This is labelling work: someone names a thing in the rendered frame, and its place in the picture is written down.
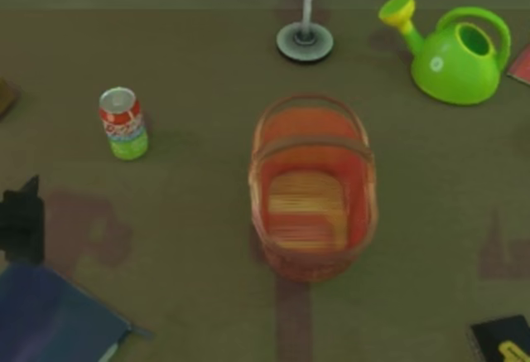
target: watering can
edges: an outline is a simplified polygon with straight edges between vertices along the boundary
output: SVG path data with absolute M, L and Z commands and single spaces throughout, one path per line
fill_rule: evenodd
M 508 63 L 511 36 L 506 23 L 479 7 L 458 7 L 446 13 L 425 39 L 412 23 L 414 0 L 389 0 L 379 19 L 396 27 L 414 55 L 412 78 L 435 99 L 449 104 L 473 105 L 491 97 Z M 475 24 L 458 22 L 475 17 L 491 23 L 500 35 L 499 51 Z

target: wooden floor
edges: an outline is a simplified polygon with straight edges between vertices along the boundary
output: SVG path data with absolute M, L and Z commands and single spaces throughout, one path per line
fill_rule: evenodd
M 513 48 L 525 11 L 499 12 Z M 439 12 L 420 10 L 433 29 Z M 465 328 L 530 313 L 530 89 L 438 104 L 375 11 L 330 13 L 332 56 L 286 62 L 274 12 L 3 12 L 0 74 L 22 89 L 0 124 L 0 185 L 41 175 L 49 264 L 138 325 L 117 362 L 471 361 Z M 121 85 L 152 150 L 110 153 L 98 97 Z M 381 220 L 344 275 L 276 279 L 256 253 L 246 176 L 273 100 L 322 92 L 363 120 Z

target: soda can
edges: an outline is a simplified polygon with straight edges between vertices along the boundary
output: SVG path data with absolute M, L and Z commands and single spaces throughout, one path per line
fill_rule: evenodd
M 132 90 L 115 87 L 101 94 L 99 116 L 115 157 L 131 161 L 148 149 L 142 109 Z

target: white spot on watering can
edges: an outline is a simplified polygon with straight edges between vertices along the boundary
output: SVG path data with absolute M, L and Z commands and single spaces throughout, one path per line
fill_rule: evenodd
M 442 68 L 444 67 L 444 61 L 441 57 L 436 56 L 431 60 L 430 67 L 435 72 L 440 72 Z

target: woven basket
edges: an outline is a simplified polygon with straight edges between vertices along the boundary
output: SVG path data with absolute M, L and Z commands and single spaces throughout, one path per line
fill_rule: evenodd
M 373 154 L 362 123 L 337 100 L 301 95 L 269 107 L 255 129 L 248 183 L 267 262 L 285 278 L 330 279 L 372 240 Z

